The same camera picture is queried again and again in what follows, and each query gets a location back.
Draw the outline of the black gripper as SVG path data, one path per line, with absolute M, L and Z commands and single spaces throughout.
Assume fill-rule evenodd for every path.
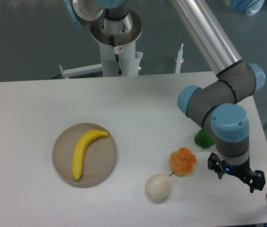
M 250 193 L 255 190 L 262 191 L 265 186 L 264 172 L 261 170 L 251 171 L 250 169 L 249 152 L 245 152 L 238 157 L 228 157 L 220 152 L 217 152 L 217 154 L 211 153 L 207 160 L 207 167 L 218 175 L 219 180 L 222 179 L 224 174 L 239 178 L 249 186 Z

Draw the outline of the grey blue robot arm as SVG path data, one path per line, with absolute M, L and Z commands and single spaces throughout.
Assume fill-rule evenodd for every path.
M 85 72 L 101 70 L 105 77 L 136 76 L 141 53 L 135 42 L 142 31 L 139 16 L 126 0 L 67 0 L 73 23 L 90 24 L 100 48 L 101 64 Z M 179 109 L 214 138 L 217 152 L 208 158 L 208 168 L 233 175 L 250 187 L 262 190 L 265 175 L 250 169 L 250 123 L 239 102 L 257 92 L 265 74 L 256 64 L 246 64 L 203 0 L 173 2 L 184 25 L 217 76 L 217 81 L 199 88 L 188 86 L 178 96 Z

